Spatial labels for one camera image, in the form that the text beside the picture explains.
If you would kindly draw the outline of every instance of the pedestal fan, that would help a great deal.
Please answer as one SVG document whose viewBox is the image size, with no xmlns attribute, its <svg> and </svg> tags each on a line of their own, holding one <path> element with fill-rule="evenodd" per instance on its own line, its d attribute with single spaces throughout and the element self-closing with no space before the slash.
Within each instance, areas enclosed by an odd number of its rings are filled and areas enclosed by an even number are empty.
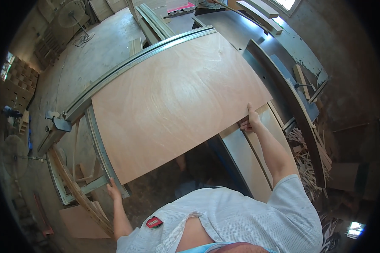
<svg viewBox="0 0 380 253">
<path fill-rule="evenodd" d="M 59 11 L 58 21 L 62 27 L 69 28 L 78 24 L 83 30 L 84 34 L 81 35 L 79 43 L 73 43 L 77 47 L 84 47 L 94 36 L 94 33 L 88 34 L 86 29 L 79 23 L 85 15 L 85 10 L 86 6 L 81 0 L 73 0 L 72 2 L 67 3 L 65 7 Z"/>
</svg>

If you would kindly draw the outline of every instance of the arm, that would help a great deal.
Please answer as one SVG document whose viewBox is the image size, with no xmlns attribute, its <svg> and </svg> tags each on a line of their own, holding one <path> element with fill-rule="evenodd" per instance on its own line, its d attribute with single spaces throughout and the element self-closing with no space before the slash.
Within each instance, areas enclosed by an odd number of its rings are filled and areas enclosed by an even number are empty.
<svg viewBox="0 0 380 253">
<path fill-rule="evenodd" d="M 132 226 L 122 206 L 122 197 L 113 178 L 110 178 L 111 185 L 107 184 L 107 190 L 114 202 L 114 237 L 117 241 L 121 236 L 130 235 Z"/>
<path fill-rule="evenodd" d="M 241 123 L 240 129 L 253 131 L 258 136 L 262 146 L 263 158 L 273 177 L 273 185 L 276 186 L 280 180 L 288 175 L 299 175 L 286 150 L 262 124 L 258 113 L 252 110 L 252 104 L 250 103 L 248 104 L 248 110 L 249 119 Z"/>
</svg>

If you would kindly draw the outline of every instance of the hand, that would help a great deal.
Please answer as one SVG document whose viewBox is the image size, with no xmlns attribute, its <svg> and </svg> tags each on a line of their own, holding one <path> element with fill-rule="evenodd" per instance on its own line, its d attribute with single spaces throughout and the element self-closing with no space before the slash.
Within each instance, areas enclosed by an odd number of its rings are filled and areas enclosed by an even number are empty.
<svg viewBox="0 0 380 253">
<path fill-rule="evenodd" d="M 107 184 L 107 190 L 109 192 L 109 195 L 110 197 L 113 199 L 113 200 L 121 200 L 122 197 L 121 197 L 121 193 L 120 191 L 118 190 L 115 182 L 114 182 L 114 179 L 113 178 L 110 178 L 110 182 L 111 182 L 111 185 L 110 184 Z"/>
<path fill-rule="evenodd" d="M 241 130 L 257 132 L 258 126 L 261 123 L 259 114 L 252 109 L 252 104 L 248 103 L 249 117 L 241 123 Z"/>
</svg>

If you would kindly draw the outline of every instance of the workshop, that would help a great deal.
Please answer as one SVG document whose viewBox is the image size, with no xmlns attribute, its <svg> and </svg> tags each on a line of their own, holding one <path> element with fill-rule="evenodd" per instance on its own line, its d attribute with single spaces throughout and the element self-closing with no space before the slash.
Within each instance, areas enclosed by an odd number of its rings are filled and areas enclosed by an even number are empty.
<svg viewBox="0 0 380 253">
<path fill-rule="evenodd" d="M 0 187 L 36 252 L 348 252 L 365 230 L 380 61 L 346 1 L 38 0 L 18 27 Z"/>
</svg>

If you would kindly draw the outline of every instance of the red badge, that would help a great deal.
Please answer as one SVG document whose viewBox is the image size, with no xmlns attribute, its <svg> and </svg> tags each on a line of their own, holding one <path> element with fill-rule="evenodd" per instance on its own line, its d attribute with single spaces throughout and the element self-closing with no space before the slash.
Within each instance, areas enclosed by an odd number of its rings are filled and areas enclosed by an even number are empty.
<svg viewBox="0 0 380 253">
<path fill-rule="evenodd" d="M 146 225 L 149 227 L 149 228 L 158 228 L 160 227 L 161 225 L 163 224 L 162 221 L 159 220 L 159 218 L 153 216 L 152 219 L 148 220 L 146 222 Z"/>
</svg>

